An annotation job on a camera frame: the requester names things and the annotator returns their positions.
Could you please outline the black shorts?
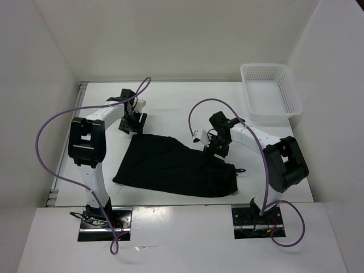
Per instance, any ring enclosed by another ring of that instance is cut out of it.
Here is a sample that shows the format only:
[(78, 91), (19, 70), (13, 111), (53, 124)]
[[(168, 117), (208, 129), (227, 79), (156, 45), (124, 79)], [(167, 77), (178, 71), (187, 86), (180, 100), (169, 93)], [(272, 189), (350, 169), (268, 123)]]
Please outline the black shorts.
[(133, 135), (113, 182), (177, 195), (218, 198), (238, 190), (237, 168), (177, 139)]

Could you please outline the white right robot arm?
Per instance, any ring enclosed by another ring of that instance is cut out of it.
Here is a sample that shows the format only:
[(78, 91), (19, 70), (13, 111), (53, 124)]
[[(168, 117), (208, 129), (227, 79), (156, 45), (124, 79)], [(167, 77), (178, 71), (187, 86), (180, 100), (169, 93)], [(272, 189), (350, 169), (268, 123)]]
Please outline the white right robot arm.
[(238, 118), (228, 119), (222, 111), (209, 118), (215, 135), (204, 133), (208, 139), (204, 152), (225, 158), (232, 142), (241, 144), (264, 156), (264, 171), (268, 173), (264, 192), (249, 203), (250, 219), (256, 224), (265, 222), (283, 193), (300, 183), (308, 174), (297, 140), (292, 136), (280, 138), (260, 129), (241, 124)]

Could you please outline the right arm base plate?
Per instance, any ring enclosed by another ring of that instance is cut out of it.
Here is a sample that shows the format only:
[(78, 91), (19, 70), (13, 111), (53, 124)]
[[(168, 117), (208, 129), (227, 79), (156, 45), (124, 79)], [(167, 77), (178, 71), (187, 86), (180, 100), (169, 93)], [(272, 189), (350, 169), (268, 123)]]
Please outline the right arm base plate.
[(248, 205), (232, 206), (234, 239), (275, 238), (286, 237), (281, 210), (276, 206), (273, 211), (263, 219), (253, 216)]

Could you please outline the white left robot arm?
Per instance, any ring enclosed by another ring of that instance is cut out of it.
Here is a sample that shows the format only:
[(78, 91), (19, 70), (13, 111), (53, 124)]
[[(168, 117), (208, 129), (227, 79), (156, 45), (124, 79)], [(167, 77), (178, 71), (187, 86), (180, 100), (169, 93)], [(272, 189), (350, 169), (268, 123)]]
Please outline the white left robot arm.
[(71, 122), (68, 155), (78, 166), (86, 189), (86, 207), (81, 218), (100, 227), (111, 225), (114, 219), (111, 198), (106, 191), (102, 162), (106, 156), (106, 130), (120, 121), (119, 130), (126, 134), (143, 132), (147, 114), (142, 110), (146, 101), (137, 98), (130, 89), (120, 96), (107, 99), (104, 107), (87, 117), (75, 117)]

